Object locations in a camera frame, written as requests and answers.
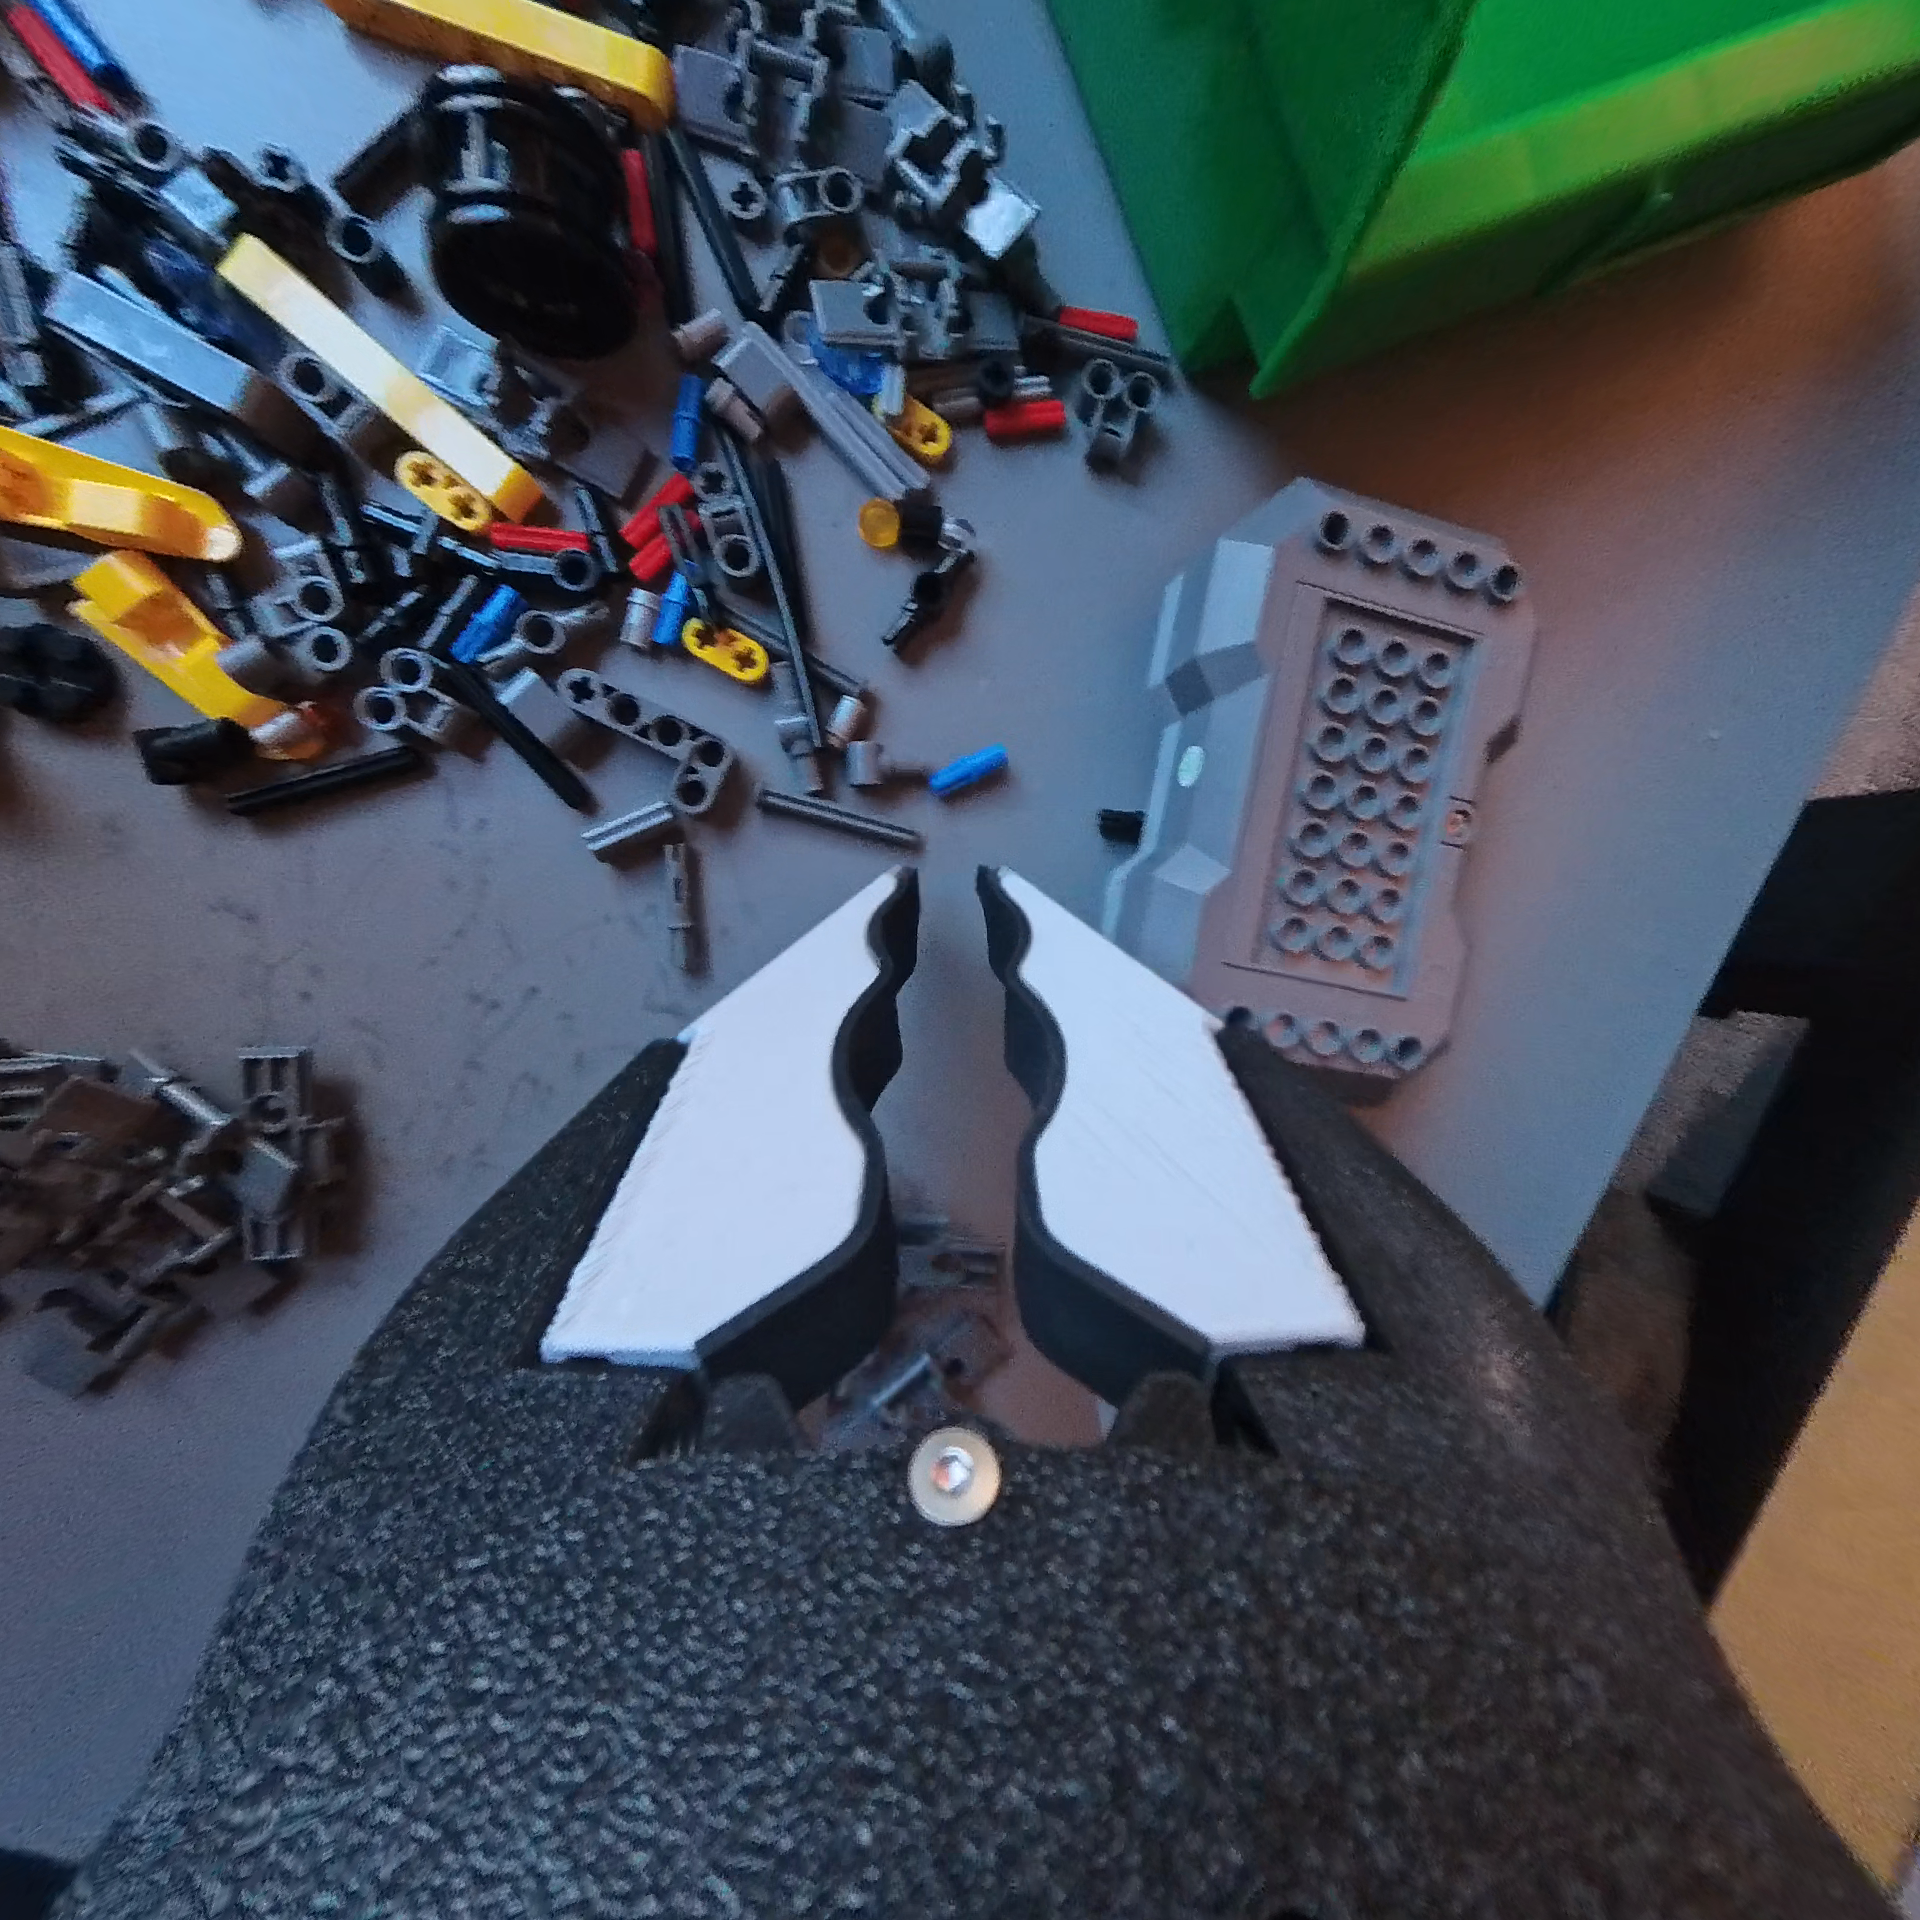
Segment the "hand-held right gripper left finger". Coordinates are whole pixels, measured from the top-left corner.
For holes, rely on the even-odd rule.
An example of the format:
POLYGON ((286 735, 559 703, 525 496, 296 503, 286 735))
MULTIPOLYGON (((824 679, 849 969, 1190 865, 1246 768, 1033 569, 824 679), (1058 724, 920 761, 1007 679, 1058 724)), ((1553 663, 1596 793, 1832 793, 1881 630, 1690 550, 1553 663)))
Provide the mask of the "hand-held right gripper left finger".
POLYGON ((844 1375, 895 1307, 872 1111, 902 1062, 920 884, 886 871, 679 1033, 541 1360, 844 1375))

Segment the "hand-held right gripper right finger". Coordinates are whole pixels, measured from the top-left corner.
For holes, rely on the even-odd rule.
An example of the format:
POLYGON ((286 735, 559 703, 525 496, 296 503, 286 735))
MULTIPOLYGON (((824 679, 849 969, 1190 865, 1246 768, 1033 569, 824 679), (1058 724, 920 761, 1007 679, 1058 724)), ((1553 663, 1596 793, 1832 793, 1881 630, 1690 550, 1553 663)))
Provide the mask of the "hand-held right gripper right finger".
POLYGON ((1356 1350, 1362 1317, 1220 1021, 1006 865, 975 873, 1018 1148, 1014 1293, 1046 1358, 1356 1350))

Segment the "pile of grey brick parts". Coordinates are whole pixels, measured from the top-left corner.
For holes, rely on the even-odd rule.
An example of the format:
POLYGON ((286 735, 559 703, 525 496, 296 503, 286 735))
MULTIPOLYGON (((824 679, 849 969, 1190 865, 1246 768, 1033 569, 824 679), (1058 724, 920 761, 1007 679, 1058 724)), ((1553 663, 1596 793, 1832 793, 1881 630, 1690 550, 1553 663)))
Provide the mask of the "pile of grey brick parts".
POLYGON ((665 759, 661 800, 588 847, 658 847, 677 964, 703 972, 689 828, 735 755, 580 665, 604 633, 767 688, 796 795, 775 816, 876 846, 894 822, 824 800, 920 784, 870 735, 866 684, 818 657, 781 441, 812 424, 856 478, 858 539, 913 557, 880 635, 895 656, 967 590, 975 533, 932 472, 957 424, 1016 445, 1088 428, 1119 471, 1170 363, 1134 319, 1062 304, 1000 126, 949 39, 901 4, 727 4, 706 39, 658 4, 549 4, 648 40, 677 115, 642 133, 590 93, 438 63, 332 175, 284 147, 183 143, 77 4, 4 4, 4 73, 54 129, 72 223, 53 270, 4 205, 4 424, 215 496, 228 564, 134 550, 225 635, 236 681, 309 709, 317 759, 265 759, 71 614, 110 545, 4 523, 4 711, 87 728, 130 665, 188 709, 136 726, 157 789, 270 819, 422 774, 497 739, 594 813, 572 761, 591 726, 665 759), (529 520, 480 494, 292 343, 216 264, 280 254, 541 484, 529 520))

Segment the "yellow brick beam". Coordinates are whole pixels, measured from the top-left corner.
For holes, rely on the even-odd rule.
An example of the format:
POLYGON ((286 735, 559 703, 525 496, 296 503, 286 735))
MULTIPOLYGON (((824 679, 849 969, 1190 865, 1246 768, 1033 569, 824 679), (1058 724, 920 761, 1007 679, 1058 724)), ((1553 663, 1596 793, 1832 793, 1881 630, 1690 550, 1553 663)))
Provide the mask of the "yellow brick beam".
POLYGON ((410 444, 457 472, 497 517, 529 520, 545 512, 545 494, 529 471, 262 239, 240 235, 215 272, 410 444))

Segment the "grey desk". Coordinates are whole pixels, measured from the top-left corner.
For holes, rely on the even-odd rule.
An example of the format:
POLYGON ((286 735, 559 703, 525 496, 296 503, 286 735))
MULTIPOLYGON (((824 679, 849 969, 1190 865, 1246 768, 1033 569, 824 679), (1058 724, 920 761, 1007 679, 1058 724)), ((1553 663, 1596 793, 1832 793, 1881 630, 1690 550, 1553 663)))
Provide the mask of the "grey desk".
POLYGON ((310 1039, 364 1142, 357 1260, 104 1399, 4 1356, 4 1844, 112 1913, 1754 1911, 1857 1871, 1729 1692, 1617 1420, 1392 1149, 1535 1289, 1912 588, 1914 424, 1861 230, 1914 161, 1610 292, 1333 375, 1184 392, 1134 484, 962 447, 982 542, 901 755, 1002 741, 917 808, 895 1185, 1006 1232, 1029 1107, 974 871, 1093 917, 1136 800, 1161 592, 1289 469, 1497 534, 1537 616, 1470 853, 1438 1064, 1334 1125, 1266 1070, 1316 1206, 1408 1220, 1382 1348, 1246 1364, 1261 1444, 1002 1454, 967 1526, 898 1446, 636 1454, 677 1375, 537 1358, 638 1127, 640 1046, 895 853, 757 819, 713 977, 505 742, 241 822, 17 724, 4 1036, 225 1072, 310 1039))

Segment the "small grey brick cluster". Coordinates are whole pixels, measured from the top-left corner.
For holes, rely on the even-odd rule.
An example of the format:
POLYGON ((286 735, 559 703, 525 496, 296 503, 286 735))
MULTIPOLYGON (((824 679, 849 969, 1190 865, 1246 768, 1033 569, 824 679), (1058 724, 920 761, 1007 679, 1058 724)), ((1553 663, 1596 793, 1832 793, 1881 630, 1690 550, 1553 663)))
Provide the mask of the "small grey brick cluster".
POLYGON ((886 1448, 977 1424, 982 1388, 1013 1358, 1006 1236, 909 1209, 895 1215, 895 1252, 895 1309, 880 1343, 802 1414, 822 1454, 886 1448))

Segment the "grey brick hub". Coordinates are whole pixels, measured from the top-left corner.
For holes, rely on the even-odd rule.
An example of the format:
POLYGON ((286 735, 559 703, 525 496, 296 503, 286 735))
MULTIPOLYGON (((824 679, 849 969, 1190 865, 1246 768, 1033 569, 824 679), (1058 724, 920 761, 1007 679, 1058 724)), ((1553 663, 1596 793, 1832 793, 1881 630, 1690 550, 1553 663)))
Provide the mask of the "grey brick hub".
POLYGON ((1108 942, 1356 1104, 1448 1045, 1455 894, 1533 613, 1494 534, 1296 478, 1162 590, 1108 942))

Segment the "dark grey brick cluster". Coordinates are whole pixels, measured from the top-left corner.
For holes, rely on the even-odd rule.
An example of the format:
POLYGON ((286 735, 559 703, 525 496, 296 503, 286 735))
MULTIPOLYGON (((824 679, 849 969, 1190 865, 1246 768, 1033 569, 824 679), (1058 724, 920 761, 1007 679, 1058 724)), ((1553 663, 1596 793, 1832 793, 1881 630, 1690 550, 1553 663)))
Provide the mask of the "dark grey brick cluster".
POLYGON ((218 1095, 138 1051, 4 1045, 1 1095, 4 1315, 63 1399, 286 1289, 344 1185, 352 1107, 310 1046, 240 1046, 218 1095))

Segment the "yellow curved brick piece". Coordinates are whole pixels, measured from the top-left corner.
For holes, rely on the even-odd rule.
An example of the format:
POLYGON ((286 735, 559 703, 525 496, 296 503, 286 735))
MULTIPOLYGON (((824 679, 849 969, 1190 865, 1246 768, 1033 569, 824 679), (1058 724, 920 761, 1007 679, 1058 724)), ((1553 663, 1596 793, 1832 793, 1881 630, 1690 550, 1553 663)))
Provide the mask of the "yellow curved brick piece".
POLYGON ((270 761, 314 761, 322 721, 300 703, 253 693, 218 667, 225 635, 154 560, 117 549, 71 582, 68 611, 205 720, 236 721, 270 761))

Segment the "wooden edged background table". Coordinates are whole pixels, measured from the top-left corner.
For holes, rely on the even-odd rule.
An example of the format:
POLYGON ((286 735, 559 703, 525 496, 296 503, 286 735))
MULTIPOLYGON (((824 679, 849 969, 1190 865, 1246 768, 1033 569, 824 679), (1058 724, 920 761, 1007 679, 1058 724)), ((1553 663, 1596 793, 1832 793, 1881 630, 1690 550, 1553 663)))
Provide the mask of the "wooden edged background table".
POLYGON ((1893 1285, 1815 1397, 1712 1631, 1815 1811, 1896 1893, 1918 1811, 1918 1323, 1893 1285))

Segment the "yellow pointed brick piece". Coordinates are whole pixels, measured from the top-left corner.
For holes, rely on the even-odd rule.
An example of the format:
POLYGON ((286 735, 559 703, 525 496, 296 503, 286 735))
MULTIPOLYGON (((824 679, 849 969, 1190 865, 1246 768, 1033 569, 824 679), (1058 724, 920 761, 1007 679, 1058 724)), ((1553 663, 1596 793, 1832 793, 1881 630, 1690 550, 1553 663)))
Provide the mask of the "yellow pointed brick piece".
POLYGON ((1 428, 1 520, 173 560, 228 564, 241 528, 210 494, 1 428))

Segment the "green plastic bin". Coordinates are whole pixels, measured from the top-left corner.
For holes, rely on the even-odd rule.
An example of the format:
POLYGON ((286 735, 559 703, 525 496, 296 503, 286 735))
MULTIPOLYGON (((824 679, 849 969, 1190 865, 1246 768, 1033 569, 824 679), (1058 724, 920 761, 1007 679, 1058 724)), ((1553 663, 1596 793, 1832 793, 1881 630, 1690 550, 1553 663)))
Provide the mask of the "green plastic bin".
POLYGON ((1053 3, 1185 371, 1250 396, 1914 141, 1914 3, 1053 3))

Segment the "yellow brick panel assembly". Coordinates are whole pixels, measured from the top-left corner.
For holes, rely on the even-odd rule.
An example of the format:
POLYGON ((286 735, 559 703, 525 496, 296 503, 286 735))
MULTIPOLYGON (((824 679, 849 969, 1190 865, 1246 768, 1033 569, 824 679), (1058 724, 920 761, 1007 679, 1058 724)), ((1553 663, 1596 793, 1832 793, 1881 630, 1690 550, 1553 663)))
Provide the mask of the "yellow brick panel assembly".
POLYGON ((488 63, 518 80, 575 87, 616 108, 642 133, 677 115, 670 57, 648 40, 537 3, 327 3, 352 31, 433 57, 488 63))

